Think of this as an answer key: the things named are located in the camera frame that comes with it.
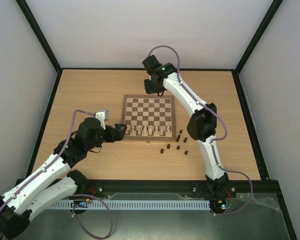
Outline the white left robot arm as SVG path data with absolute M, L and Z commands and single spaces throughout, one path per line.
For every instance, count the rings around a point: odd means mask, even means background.
M 72 195 L 82 196 L 88 179 L 73 167 L 103 143 L 124 138 L 127 126 L 106 125 L 101 114 L 86 118 L 78 130 L 70 130 L 47 160 L 13 189 L 0 195 L 0 231 L 8 240 L 23 233 L 46 208 Z

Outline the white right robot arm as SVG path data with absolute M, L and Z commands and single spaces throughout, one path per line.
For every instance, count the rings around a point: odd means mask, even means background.
M 213 196 L 223 193 L 229 184 L 229 177 L 223 168 L 216 144 L 217 107 L 202 100 L 178 74 L 171 63 L 161 64 L 154 55 L 143 60 L 149 79 L 144 81 L 147 94 L 159 97 L 169 91 L 183 105 L 190 119 L 187 124 L 189 136 L 197 141 L 206 169 L 206 188 Z

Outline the white chess queen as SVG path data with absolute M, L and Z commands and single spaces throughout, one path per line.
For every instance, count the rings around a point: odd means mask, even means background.
M 148 135 L 152 136 L 153 135 L 153 128 L 151 125 L 148 126 Z

